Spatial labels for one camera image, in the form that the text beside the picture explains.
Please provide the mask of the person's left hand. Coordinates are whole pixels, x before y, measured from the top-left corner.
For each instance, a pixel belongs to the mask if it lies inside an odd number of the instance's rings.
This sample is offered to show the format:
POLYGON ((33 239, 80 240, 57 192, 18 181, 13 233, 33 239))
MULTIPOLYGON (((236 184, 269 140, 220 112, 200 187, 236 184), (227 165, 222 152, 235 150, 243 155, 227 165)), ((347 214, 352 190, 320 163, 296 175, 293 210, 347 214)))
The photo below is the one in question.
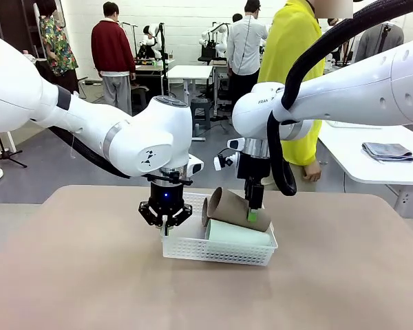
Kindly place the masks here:
POLYGON ((316 159, 304 167, 304 179, 309 182, 317 182, 321 179, 321 165, 316 159))

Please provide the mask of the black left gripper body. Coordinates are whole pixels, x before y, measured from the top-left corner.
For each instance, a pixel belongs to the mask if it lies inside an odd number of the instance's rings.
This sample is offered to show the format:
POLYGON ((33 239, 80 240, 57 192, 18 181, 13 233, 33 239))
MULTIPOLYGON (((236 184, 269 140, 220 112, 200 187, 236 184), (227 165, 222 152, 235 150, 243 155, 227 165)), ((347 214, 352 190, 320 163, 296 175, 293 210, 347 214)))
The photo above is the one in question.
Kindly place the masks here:
POLYGON ((160 186, 151 182, 149 206, 155 212, 178 212, 183 205, 183 185, 160 186))

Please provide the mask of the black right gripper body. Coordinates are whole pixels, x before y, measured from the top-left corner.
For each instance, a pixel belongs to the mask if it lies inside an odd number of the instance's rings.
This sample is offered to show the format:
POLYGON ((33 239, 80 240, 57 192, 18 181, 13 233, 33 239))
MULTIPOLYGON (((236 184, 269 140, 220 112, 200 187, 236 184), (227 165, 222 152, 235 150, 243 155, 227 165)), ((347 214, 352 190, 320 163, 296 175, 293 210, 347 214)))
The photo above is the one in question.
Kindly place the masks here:
POLYGON ((261 185, 262 179, 267 178, 271 171, 271 160, 269 158, 256 158, 247 154, 239 154, 236 177, 261 185))

